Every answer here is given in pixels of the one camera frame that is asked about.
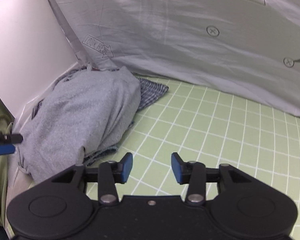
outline white bedsheet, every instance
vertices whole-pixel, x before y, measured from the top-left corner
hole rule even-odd
[[[100,68],[126,65],[300,116],[300,0],[56,0]]]

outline gray fabric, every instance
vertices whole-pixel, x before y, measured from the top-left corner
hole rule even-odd
[[[21,171],[36,183],[117,143],[140,103],[140,82],[126,67],[81,70],[61,80],[23,129]]]

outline metal screw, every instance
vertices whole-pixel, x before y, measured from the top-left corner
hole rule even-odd
[[[101,196],[100,200],[103,203],[112,203],[116,200],[117,198],[114,195],[111,194],[105,194]]]
[[[150,205],[150,206],[154,206],[155,204],[156,204],[156,201],[154,201],[154,200],[148,201],[148,205]]]
[[[191,194],[188,196],[188,200],[192,203],[199,203],[204,200],[204,197],[200,194]]]

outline black robotic gripper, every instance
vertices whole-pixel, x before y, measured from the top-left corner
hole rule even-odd
[[[171,166],[181,196],[123,196],[132,154],[99,168],[72,166],[14,198],[7,217],[17,240],[289,240],[298,211],[283,193],[239,169],[221,164],[206,168],[185,163],[177,153]],[[98,200],[85,194],[98,182]],[[206,200],[206,183],[219,195]]]

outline green grid mat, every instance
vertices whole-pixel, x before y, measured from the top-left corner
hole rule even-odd
[[[182,195],[171,167],[172,152],[184,161],[207,167],[229,163],[289,195],[299,216],[292,237],[300,240],[300,119],[268,106],[217,90],[188,83],[150,78],[169,86],[169,92],[136,114],[135,125],[123,136],[119,161],[132,152],[134,165],[118,194]],[[87,195],[97,199],[98,185],[89,183]],[[217,195],[216,184],[207,187],[207,199]]]

